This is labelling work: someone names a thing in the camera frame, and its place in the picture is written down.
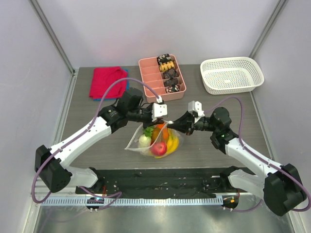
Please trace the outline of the yellow banana bunch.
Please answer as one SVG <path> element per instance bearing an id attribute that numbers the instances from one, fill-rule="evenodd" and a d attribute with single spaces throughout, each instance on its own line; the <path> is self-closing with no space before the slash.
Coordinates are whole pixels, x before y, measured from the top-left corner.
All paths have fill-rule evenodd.
<path id="1" fill-rule="evenodd" d="M 167 155 L 170 155 L 171 153 L 175 152 L 178 149 L 178 146 L 180 144 L 180 134 L 172 129 L 168 129 L 168 135 L 169 139 L 166 143 L 167 145 L 167 152 L 164 155 L 161 156 L 155 156 L 155 158 L 162 158 Z"/>

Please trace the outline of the orange fruit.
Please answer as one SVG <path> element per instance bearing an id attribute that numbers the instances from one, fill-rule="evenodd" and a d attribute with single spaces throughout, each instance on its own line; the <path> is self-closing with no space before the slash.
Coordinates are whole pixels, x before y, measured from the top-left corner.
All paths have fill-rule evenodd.
<path id="1" fill-rule="evenodd" d="M 168 129 L 165 127 L 165 124 L 158 124 L 154 126 L 151 139 L 155 141 L 159 135 L 163 141 L 167 141 L 169 139 Z"/>

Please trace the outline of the clear polka dot zip bag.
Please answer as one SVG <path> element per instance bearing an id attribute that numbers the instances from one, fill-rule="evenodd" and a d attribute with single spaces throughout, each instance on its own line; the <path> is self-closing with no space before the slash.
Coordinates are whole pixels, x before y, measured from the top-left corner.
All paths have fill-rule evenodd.
<path id="1" fill-rule="evenodd" d="M 169 128 L 172 125 L 172 121 L 146 128 L 139 125 L 125 149 L 156 159 L 174 153 L 182 146 L 183 137 L 177 130 Z"/>

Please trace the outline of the red apple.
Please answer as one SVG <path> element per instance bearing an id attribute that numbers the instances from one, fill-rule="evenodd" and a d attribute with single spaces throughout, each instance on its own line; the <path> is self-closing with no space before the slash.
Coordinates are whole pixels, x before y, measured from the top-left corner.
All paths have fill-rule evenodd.
<path id="1" fill-rule="evenodd" d="M 154 143 L 151 147 L 151 153 L 154 156 L 163 156 L 167 152 L 167 145 L 165 142 Z"/>

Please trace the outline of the white radish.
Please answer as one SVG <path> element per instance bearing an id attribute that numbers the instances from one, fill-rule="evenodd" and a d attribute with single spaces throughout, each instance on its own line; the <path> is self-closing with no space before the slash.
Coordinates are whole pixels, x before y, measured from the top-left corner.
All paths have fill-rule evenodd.
<path id="1" fill-rule="evenodd" d="M 138 139 L 138 146 L 140 148 L 146 148 L 151 145 L 153 130 L 153 127 L 147 127 L 143 130 L 142 135 Z"/>

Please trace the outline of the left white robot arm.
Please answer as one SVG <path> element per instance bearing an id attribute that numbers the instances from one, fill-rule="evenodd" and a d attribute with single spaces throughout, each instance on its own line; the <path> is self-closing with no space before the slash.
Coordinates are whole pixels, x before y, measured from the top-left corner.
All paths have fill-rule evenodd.
<path id="1" fill-rule="evenodd" d="M 65 187 L 84 187 L 94 194 L 100 193 L 104 179 L 90 167 L 71 167 L 71 163 L 99 140 L 125 127 L 129 121 L 140 122 L 149 127 L 163 123 L 167 105 L 159 98 L 156 102 L 142 103 L 142 92 L 129 88 L 112 105 L 102 108 L 86 126 L 64 141 L 47 148 L 42 145 L 36 150 L 35 171 L 48 187 L 56 193 Z"/>

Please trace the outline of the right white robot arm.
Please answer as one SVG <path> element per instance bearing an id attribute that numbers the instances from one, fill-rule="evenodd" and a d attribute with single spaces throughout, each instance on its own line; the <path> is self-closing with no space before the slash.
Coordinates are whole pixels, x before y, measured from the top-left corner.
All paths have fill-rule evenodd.
<path id="1" fill-rule="evenodd" d="M 237 188 L 249 192 L 263 200 L 277 216 L 296 211 L 299 204 L 311 199 L 295 166 L 284 166 L 248 147 L 231 130 L 230 124 L 229 111 L 218 107 L 209 117 L 203 112 L 187 111 L 168 127 L 186 135 L 191 135 L 194 131 L 211 132 L 210 139 L 215 149 L 240 161 L 251 170 L 251 173 L 247 173 L 234 166 L 226 169 L 219 180 L 222 190 L 229 192 Z"/>

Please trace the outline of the black white dotted sock roll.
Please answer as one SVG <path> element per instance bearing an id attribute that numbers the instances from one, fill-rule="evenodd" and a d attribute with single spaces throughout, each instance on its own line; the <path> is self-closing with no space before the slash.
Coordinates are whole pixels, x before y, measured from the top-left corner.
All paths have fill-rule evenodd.
<path id="1" fill-rule="evenodd" d="M 169 86 L 165 88 L 166 93 L 175 93 L 175 92 L 179 92 L 180 91 L 180 85 L 173 85 L 173 86 Z"/>

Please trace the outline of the pink divided organizer tray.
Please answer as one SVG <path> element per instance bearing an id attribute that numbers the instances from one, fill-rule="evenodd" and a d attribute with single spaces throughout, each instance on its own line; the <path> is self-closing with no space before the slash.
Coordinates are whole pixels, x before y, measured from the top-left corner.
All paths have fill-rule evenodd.
<path id="1" fill-rule="evenodd" d="M 141 73 L 142 82 L 147 84 L 150 89 L 144 87 L 144 93 L 148 103 L 156 102 L 156 97 L 162 97 L 163 101 L 171 101 L 181 99 L 184 96 L 186 91 L 186 85 L 184 83 L 184 79 L 182 73 L 180 71 L 179 65 L 177 63 L 176 57 L 170 54 L 170 57 L 175 65 L 175 70 L 178 73 L 178 77 L 176 77 L 179 81 L 180 91 L 175 93 L 166 93 L 164 82 L 167 79 L 163 79 L 163 72 L 159 70 L 159 64 L 157 63 L 156 57 L 144 58 L 140 59 L 139 69 Z"/>

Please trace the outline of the white perforated plastic basket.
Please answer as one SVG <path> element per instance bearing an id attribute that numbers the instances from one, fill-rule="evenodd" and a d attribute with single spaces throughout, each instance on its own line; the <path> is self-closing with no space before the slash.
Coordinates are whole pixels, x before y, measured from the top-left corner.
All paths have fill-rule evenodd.
<path id="1" fill-rule="evenodd" d="M 249 57 L 204 60 L 200 72 L 205 90 L 212 95 L 251 92 L 264 83 L 259 65 Z"/>

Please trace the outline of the dark floral sock roll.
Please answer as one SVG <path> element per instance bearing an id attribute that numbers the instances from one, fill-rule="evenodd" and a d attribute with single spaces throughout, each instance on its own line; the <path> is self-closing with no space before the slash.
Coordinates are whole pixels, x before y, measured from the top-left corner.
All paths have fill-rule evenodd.
<path id="1" fill-rule="evenodd" d="M 175 86 L 179 86 L 179 81 L 177 78 L 173 78 L 173 79 L 168 79 L 164 82 L 164 86 L 165 87 L 175 87 Z"/>

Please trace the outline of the dark brown sock roll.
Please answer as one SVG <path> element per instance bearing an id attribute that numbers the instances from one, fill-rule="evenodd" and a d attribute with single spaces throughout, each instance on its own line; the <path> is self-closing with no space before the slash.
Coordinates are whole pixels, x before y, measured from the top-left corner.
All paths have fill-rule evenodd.
<path id="1" fill-rule="evenodd" d="M 169 69 L 163 73 L 163 79 L 173 79 L 178 77 L 178 73 L 175 69 Z"/>

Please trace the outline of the yellow patterned sock roll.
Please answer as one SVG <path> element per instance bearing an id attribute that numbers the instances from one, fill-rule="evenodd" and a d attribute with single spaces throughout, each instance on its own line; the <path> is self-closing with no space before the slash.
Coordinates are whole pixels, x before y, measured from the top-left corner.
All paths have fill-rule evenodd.
<path id="1" fill-rule="evenodd" d="M 169 62 L 164 62 L 159 64 L 159 70 L 160 72 L 165 72 L 168 71 L 172 68 L 175 68 L 174 62 L 173 61 L 169 61 Z"/>

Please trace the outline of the black patterned sock roll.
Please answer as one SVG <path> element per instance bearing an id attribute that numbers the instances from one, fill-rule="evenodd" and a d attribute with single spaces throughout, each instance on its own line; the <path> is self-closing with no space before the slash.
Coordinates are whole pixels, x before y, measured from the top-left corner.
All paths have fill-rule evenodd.
<path id="1" fill-rule="evenodd" d="M 160 55 L 156 59 L 157 59 L 157 63 L 159 65 L 172 61 L 172 59 L 171 59 L 171 57 L 170 57 L 170 55 L 168 53 Z"/>

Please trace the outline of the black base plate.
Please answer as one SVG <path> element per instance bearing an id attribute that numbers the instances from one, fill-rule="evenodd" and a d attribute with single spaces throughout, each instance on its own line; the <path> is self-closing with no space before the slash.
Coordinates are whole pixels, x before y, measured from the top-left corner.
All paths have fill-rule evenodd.
<path id="1" fill-rule="evenodd" d="M 226 168 L 99 170 L 99 194 L 122 192 L 124 199 L 203 199 L 236 193 L 221 177 Z"/>

